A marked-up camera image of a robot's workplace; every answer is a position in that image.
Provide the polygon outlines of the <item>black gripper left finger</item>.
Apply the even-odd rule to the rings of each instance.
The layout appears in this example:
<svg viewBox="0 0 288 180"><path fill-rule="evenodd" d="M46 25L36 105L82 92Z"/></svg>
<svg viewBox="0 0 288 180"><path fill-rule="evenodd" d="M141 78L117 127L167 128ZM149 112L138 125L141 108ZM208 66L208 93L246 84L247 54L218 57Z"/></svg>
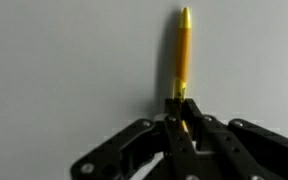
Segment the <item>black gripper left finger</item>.
<svg viewBox="0 0 288 180"><path fill-rule="evenodd" d="M166 117L139 119L106 140L70 169L72 180L130 180L155 155L164 157L146 176L154 180L185 180L194 173L196 152L181 115L183 104L165 101Z"/></svg>

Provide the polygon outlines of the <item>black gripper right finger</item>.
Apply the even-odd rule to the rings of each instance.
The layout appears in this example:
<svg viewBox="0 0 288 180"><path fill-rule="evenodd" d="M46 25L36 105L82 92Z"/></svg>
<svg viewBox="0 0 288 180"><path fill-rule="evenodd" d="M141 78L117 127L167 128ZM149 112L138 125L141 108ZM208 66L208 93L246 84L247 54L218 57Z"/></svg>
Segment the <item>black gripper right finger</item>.
<svg viewBox="0 0 288 180"><path fill-rule="evenodd" d="M225 125L202 114L193 99L184 101L181 114L197 150L222 156L235 180L288 180L287 137L240 118Z"/></svg>

